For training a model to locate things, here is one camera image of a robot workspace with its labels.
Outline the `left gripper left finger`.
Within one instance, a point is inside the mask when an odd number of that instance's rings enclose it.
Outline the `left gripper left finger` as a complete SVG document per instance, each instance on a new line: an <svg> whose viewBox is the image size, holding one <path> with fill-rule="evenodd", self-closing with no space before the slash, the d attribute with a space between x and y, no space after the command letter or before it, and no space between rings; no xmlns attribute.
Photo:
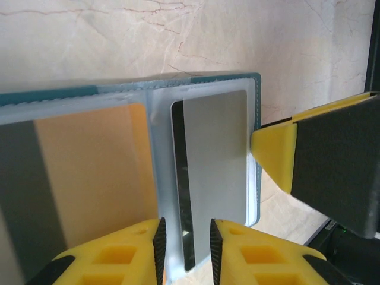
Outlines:
<svg viewBox="0 0 380 285"><path fill-rule="evenodd" d="M29 284L163 284L166 220L149 219L61 252Z"/></svg>

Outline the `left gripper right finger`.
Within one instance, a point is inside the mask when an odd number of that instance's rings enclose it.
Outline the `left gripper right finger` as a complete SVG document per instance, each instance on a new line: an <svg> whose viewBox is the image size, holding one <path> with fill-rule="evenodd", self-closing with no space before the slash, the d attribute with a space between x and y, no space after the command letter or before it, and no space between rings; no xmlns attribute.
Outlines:
<svg viewBox="0 0 380 285"><path fill-rule="evenodd" d="M214 284L350 284L316 249L229 220L211 219Z"/></svg>

